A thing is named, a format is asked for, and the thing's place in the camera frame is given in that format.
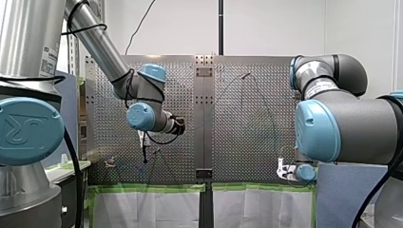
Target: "white label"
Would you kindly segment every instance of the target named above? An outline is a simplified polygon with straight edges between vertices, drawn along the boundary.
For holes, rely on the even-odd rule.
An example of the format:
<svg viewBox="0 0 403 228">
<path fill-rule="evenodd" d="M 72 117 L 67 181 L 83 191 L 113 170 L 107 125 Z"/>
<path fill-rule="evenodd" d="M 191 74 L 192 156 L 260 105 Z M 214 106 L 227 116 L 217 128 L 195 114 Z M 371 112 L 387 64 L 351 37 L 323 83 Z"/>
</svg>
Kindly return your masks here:
<svg viewBox="0 0 403 228">
<path fill-rule="evenodd" d="M 333 82 L 317 82 L 316 85 L 312 86 L 308 91 L 305 93 L 305 99 L 308 100 L 323 90 L 335 89 L 338 88 L 335 83 Z"/>
<path fill-rule="evenodd" d="M 39 69 L 39 77 L 50 78 L 54 76 L 57 64 L 57 51 L 45 47 L 42 51 L 41 68 Z"/>
</svg>

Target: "logo on robot joint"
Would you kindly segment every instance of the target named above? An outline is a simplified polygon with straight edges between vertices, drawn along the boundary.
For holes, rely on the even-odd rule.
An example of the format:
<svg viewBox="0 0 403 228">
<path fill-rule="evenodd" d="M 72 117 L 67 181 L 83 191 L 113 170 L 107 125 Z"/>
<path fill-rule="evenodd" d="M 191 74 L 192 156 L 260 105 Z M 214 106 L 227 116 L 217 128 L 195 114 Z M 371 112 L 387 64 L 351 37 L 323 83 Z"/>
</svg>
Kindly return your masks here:
<svg viewBox="0 0 403 228">
<path fill-rule="evenodd" d="M 48 120 L 47 118 L 10 114 L 4 120 L 3 139 L 1 140 L 3 149 L 41 149 L 44 147 L 41 146 L 41 134 L 43 134 L 41 130 Z"/>
</svg>

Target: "metal bracket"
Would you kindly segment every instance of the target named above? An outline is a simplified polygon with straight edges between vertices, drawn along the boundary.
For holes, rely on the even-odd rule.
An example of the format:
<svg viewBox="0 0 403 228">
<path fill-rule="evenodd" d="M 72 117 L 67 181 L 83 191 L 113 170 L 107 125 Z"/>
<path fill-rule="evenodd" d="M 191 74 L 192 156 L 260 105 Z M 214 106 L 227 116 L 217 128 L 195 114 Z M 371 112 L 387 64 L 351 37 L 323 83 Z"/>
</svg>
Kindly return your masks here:
<svg viewBox="0 0 403 228">
<path fill-rule="evenodd" d="M 212 179 L 212 169 L 196 169 L 196 179 Z"/>
<path fill-rule="evenodd" d="M 203 102 L 203 150 L 204 150 L 204 169 L 213 168 L 213 125 L 214 125 L 214 99 L 215 99 L 215 75 L 214 75 L 214 56 L 204 55 L 203 67 L 207 68 L 208 77 L 203 77 L 203 95 L 201 102 Z M 213 172 L 207 172 L 207 175 L 213 176 Z"/>
<path fill-rule="evenodd" d="M 139 135 L 140 147 L 141 148 L 143 148 L 143 146 L 150 146 L 151 145 L 150 139 L 147 137 L 147 135 L 145 135 L 145 133 L 143 131 L 138 130 L 137 134 Z"/>
<path fill-rule="evenodd" d="M 212 67 L 197 67 L 196 77 L 213 77 Z"/>
<path fill-rule="evenodd" d="M 80 76 L 80 51 L 79 42 L 74 35 L 68 36 L 68 71 L 77 78 Z"/>
<path fill-rule="evenodd" d="M 278 158 L 278 177 L 288 181 L 299 181 L 294 175 L 296 171 L 295 165 L 283 164 L 284 158 Z"/>
<path fill-rule="evenodd" d="M 104 0 L 89 0 L 89 7 L 101 21 L 105 20 Z"/>
</svg>

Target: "metal frame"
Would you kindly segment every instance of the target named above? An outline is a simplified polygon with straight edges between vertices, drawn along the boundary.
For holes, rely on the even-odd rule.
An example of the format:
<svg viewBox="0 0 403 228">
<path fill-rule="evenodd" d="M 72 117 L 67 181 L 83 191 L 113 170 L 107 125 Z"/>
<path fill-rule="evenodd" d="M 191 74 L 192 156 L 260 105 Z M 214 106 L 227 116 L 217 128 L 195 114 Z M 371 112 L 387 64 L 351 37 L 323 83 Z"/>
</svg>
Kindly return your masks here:
<svg viewBox="0 0 403 228">
<path fill-rule="evenodd" d="M 89 6 L 92 11 L 97 15 L 102 21 L 105 20 L 105 1 L 104 0 L 89 0 Z"/>
<path fill-rule="evenodd" d="M 74 35 L 69 35 L 67 37 L 67 69 L 68 73 L 71 75 L 76 76 L 76 91 L 77 91 L 77 126 L 76 126 L 76 132 L 77 132 L 77 138 L 76 144 L 77 144 L 77 154 L 79 158 L 82 157 L 82 154 L 80 154 L 80 148 L 81 148 L 81 140 L 80 140 L 80 84 L 79 84 L 79 76 L 80 76 L 80 51 L 79 51 L 79 43 L 78 39 L 74 37 Z"/>
<path fill-rule="evenodd" d="M 282 182 L 285 183 L 285 180 L 274 180 L 271 177 L 267 177 L 266 179 L 253 179 L 247 178 L 244 176 L 240 176 L 236 180 L 226 180 L 225 178 L 215 179 L 215 161 L 214 153 L 220 153 L 221 151 L 217 151 L 214 148 L 215 141 L 213 140 L 215 131 L 217 130 L 217 118 L 216 112 L 221 111 L 221 105 L 217 104 L 219 100 L 220 93 L 217 89 L 222 90 L 222 87 L 217 87 L 217 84 L 220 83 L 220 77 L 224 75 L 224 71 L 227 67 L 231 69 L 234 67 L 237 72 L 237 67 L 242 67 L 248 65 L 253 70 L 256 71 L 259 67 L 265 67 L 262 69 L 263 71 L 270 71 L 271 65 L 275 68 L 275 71 L 281 71 L 281 75 L 278 75 L 278 72 L 274 73 L 276 77 L 284 77 L 284 80 L 281 79 L 281 87 L 276 85 L 265 85 L 264 92 L 266 93 L 276 93 L 276 91 L 272 92 L 270 90 L 270 86 L 273 86 L 273 89 L 283 89 L 284 91 L 283 99 L 286 100 L 286 104 L 274 104 L 274 105 L 288 105 L 288 110 L 294 110 L 297 101 L 294 99 L 295 94 L 291 91 L 291 89 L 284 89 L 285 84 L 288 86 L 288 77 L 285 75 L 288 74 L 288 63 L 291 58 L 289 57 L 231 57 L 231 56 L 212 56 L 212 55 L 196 55 L 196 56 L 125 56 L 125 61 L 127 63 L 156 63 L 163 65 L 175 65 L 175 64 L 183 64 L 190 63 L 190 67 L 193 67 L 192 74 L 189 75 L 193 80 L 193 93 L 191 98 L 191 107 L 193 112 L 193 123 L 186 127 L 186 130 L 193 134 L 193 159 L 194 159 L 194 179 L 191 181 L 181 181 L 180 183 L 205 183 L 206 189 L 205 192 L 201 193 L 201 202 L 200 202 L 200 227 L 213 227 L 214 226 L 214 215 L 213 215 L 213 191 L 212 191 L 212 182 L 213 181 L 254 181 L 254 182 Z M 270 72 L 258 72 L 257 75 L 260 76 L 264 73 L 269 74 Z M 97 97 L 95 96 L 96 91 L 96 75 L 100 73 L 100 69 L 96 66 L 93 59 L 90 57 L 86 57 L 86 111 L 88 113 L 87 118 L 87 152 L 89 153 L 89 157 L 91 158 L 91 153 L 96 154 L 97 149 L 94 141 L 94 134 L 97 131 L 95 128 L 96 124 L 94 119 L 95 114 L 95 105 L 97 102 Z M 238 85 L 240 89 L 240 93 L 247 96 L 247 90 L 250 89 L 248 84 L 240 84 Z M 286 122 L 290 122 L 293 119 L 293 115 L 290 115 L 286 118 Z M 294 136 L 294 129 L 289 129 L 288 135 Z M 245 135 L 242 130 L 238 131 L 237 134 Z M 136 146 L 137 138 L 135 137 L 135 133 L 133 133 L 133 144 L 132 146 Z M 233 153 L 231 156 L 244 156 L 240 151 L 238 154 Z M 294 157 L 294 151 L 287 151 L 287 156 L 285 159 L 290 162 Z M 273 160 L 275 164 L 272 169 L 276 175 L 277 170 L 277 158 L 278 153 L 276 154 L 267 154 L 262 155 L 265 160 Z M 110 158 L 114 164 L 119 165 L 120 158 Z M 93 165 L 92 169 L 97 170 L 97 162 Z M 260 170 L 269 169 L 269 166 L 262 166 L 259 168 Z M 159 184 L 178 184 L 177 182 L 173 182 L 171 180 L 168 181 L 152 181 L 151 183 L 159 183 Z"/>
<path fill-rule="evenodd" d="M 164 102 L 164 106 L 166 110 L 172 111 L 176 115 L 185 115 L 192 119 L 189 123 L 187 123 L 187 134 L 179 137 L 175 143 L 170 145 L 161 147 L 162 152 L 159 153 L 161 156 L 156 156 L 153 162 L 150 162 L 147 165 L 147 170 L 145 171 L 144 178 L 139 180 L 139 174 L 133 174 L 133 171 L 119 169 L 119 164 L 124 163 L 132 163 L 133 166 L 141 166 L 143 164 L 143 155 L 140 150 L 140 146 L 137 146 L 138 136 L 137 132 L 134 129 L 130 129 L 125 122 L 125 119 L 122 119 L 122 116 L 125 116 L 125 105 L 124 101 L 120 101 L 113 96 L 113 91 L 111 90 L 110 83 L 106 80 L 105 75 L 102 71 L 96 66 L 94 60 L 90 57 L 86 58 L 86 111 L 87 111 L 87 153 L 90 160 L 93 161 L 92 171 L 90 172 L 90 176 L 92 180 L 96 180 L 92 182 L 93 184 L 99 183 L 113 183 L 116 181 L 138 181 L 138 182 L 147 182 L 147 183 L 158 183 L 158 184 L 180 184 L 180 183 L 194 183 L 196 181 L 195 177 L 195 167 L 193 162 L 195 161 L 195 157 L 198 156 L 196 153 L 193 154 L 193 150 L 195 147 L 194 139 L 196 137 L 193 136 L 193 118 L 194 118 L 194 100 L 193 100 L 193 75 L 194 75 L 194 56 L 125 56 L 125 61 L 131 65 L 133 68 L 139 68 L 141 64 L 144 63 L 156 63 L 163 65 L 168 68 L 168 82 L 165 85 L 165 92 L 167 94 L 177 94 L 178 98 L 175 96 L 170 96 L 169 99 L 167 96 L 167 100 Z M 185 72 L 185 78 L 173 78 L 169 77 L 169 69 L 171 72 Z M 186 93 L 183 93 L 178 86 L 185 86 Z M 102 90 L 102 92 L 96 91 L 96 87 Z M 127 146 L 127 149 L 124 149 L 122 153 L 119 154 L 119 158 L 112 156 L 104 157 L 106 154 L 105 148 L 97 148 L 97 144 L 94 141 L 96 134 L 101 137 L 105 137 L 103 134 L 103 130 L 97 129 L 96 118 L 94 116 L 97 102 L 108 101 L 114 104 L 111 104 L 109 108 L 111 108 L 111 112 L 115 112 L 116 115 L 119 115 L 119 125 L 116 125 L 117 128 L 121 129 L 121 132 L 124 132 L 121 137 L 122 139 L 117 139 L 116 142 L 124 143 L 124 146 Z M 179 104 L 184 103 L 186 105 L 187 110 L 181 110 L 181 106 Z M 159 139 L 159 141 L 167 141 L 167 139 L 171 139 L 172 136 L 164 135 L 163 139 Z M 178 146 L 181 147 L 185 151 L 179 151 Z M 98 153 L 98 151 L 103 151 L 102 156 Z M 165 156 L 171 155 L 173 156 L 170 160 L 166 160 Z M 105 168 L 104 162 L 108 160 L 114 160 L 116 162 L 116 168 Z M 181 166 L 180 162 L 184 162 L 186 164 L 185 169 Z M 101 175 L 108 175 L 112 178 L 99 178 L 96 177 L 97 172 L 102 172 Z"/>
<path fill-rule="evenodd" d="M 215 57 L 217 94 L 214 108 L 214 126 L 225 128 L 223 124 L 233 123 L 231 131 L 236 133 L 233 133 L 235 138 L 231 138 L 226 136 L 225 130 L 222 130 L 220 135 L 218 135 L 220 131 L 214 130 L 213 181 L 286 183 L 284 180 L 278 179 L 277 169 L 274 167 L 277 167 L 281 148 L 294 145 L 293 121 L 297 101 L 293 98 L 294 93 L 288 86 L 290 61 L 290 57 Z M 245 80 L 235 81 L 225 91 L 226 95 L 221 97 L 223 88 L 228 84 L 228 81 L 247 72 L 250 72 L 251 76 Z M 264 102 L 267 104 L 259 101 L 263 100 L 260 95 L 265 98 L 266 101 Z M 269 109 L 273 109 L 271 110 L 274 112 L 273 115 L 279 117 L 278 120 L 273 121 L 279 132 L 278 137 L 281 138 L 276 151 L 270 149 L 270 144 L 267 143 L 274 129 L 263 127 L 270 121 L 270 118 L 266 116 L 268 114 L 264 107 L 267 105 Z M 231 120 L 222 117 L 229 111 L 234 113 Z M 255 112 L 258 111 L 261 114 L 260 117 L 255 115 Z M 259 140 L 257 136 L 266 137 L 264 138 L 265 141 Z M 237 145 L 229 145 L 231 140 Z M 294 157 L 294 151 L 285 150 L 283 152 L 284 155 L 282 156 L 290 162 Z M 234 167 L 238 169 L 237 172 L 233 172 L 235 171 L 232 169 Z"/>
</svg>

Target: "vertical pole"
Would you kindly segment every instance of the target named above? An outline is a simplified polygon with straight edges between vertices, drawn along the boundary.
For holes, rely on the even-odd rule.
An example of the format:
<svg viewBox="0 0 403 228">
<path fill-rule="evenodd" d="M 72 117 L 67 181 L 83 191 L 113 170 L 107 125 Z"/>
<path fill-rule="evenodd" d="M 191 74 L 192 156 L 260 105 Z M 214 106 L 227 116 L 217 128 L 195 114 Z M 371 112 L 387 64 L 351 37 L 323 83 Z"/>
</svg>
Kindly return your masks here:
<svg viewBox="0 0 403 228">
<path fill-rule="evenodd" d="M 205 183 L 205 192 L 201 192 L 199 206 L 199 228 L 214 228 L 213 183 Z"/>
<path fill-rule="evenodd" d="M 219 0 L 219 55 L 224 55 L 224 0 Z"/>
</svg>

